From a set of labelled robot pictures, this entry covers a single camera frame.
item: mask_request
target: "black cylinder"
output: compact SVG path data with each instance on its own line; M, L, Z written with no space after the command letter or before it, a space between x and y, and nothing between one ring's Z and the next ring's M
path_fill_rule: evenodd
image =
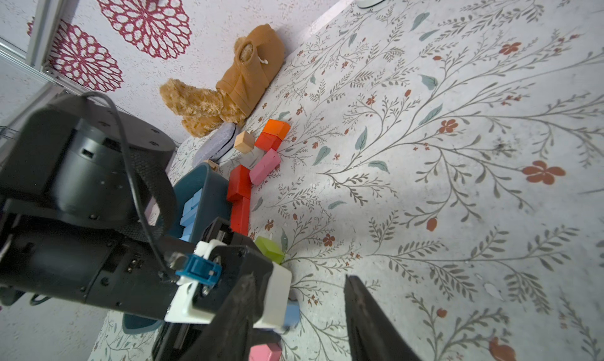
M161 281L148 244L114 230L22 216L10 232L2 285L152 319L164 318L178 288Z

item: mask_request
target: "blue bin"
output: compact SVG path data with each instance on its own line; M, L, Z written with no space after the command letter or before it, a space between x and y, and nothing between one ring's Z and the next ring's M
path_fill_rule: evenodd
M180 238L184 226L181 226L180 218L187 202L195 192L203 189L199 205L197 206L197 216L193 225L193 231L189 242L197 244L201 240L204 230L216 219L222 217L226 220L231 219L231 203L227 199L228 180L219 173L213 171L207 163L201 163L192 169L188 174L177 181L174 186L176 194L176 220L168 236Z

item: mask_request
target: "stuffed toy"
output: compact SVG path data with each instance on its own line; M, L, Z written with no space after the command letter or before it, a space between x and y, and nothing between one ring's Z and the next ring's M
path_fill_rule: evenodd
M159 89L164 103L183 117L182 125L203 137L223 122L243 126L269 83L281 69L285 47L268 24L235 42L235 58L216 90L198 89L170 79Z

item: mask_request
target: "blue block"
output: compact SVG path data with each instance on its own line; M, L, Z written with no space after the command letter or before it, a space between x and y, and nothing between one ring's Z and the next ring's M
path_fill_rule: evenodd
M196 208L199 205L199 201L201 200L201 190L195 192L193 197L191 198L191 208Z
M285 321L283 327L294 327L300 322L300 306L298 301L288 301L285 309Z
M195 194L187 202L185 202L185 206L182 209L182 214L183 215L187 214L191 210L197 208L197 206L199 205L200 199L201 199L201 190L195 192Z
M197 215L197 208L190 210L185 213L181 218L181 226L187 227L188 225L195 222L195 216Z
M183 231L182 231L182 236L181 236L181 240L184 240L185 242L190 242L191 239L191 233L193 232L193 225L195 225L194 223L188 225Z
M189 201L185 202L185 207L182 209L183 214L187 214L187 213L191 212L191 209L193 208L192 203L193 203L193 198L191 197L189 199Z

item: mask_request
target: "pink block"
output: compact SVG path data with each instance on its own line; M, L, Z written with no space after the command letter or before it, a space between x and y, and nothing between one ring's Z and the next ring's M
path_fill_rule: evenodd
M249 361L279 361L281 348L278 344L256 345L249 349Z
M249 179L252 180L252 184L262 184L262 181L266 179L268 174L270 174L279 163L281 163L279 154L275 150L269 149L260 162L258 162L258 164L256 164L249 172Z

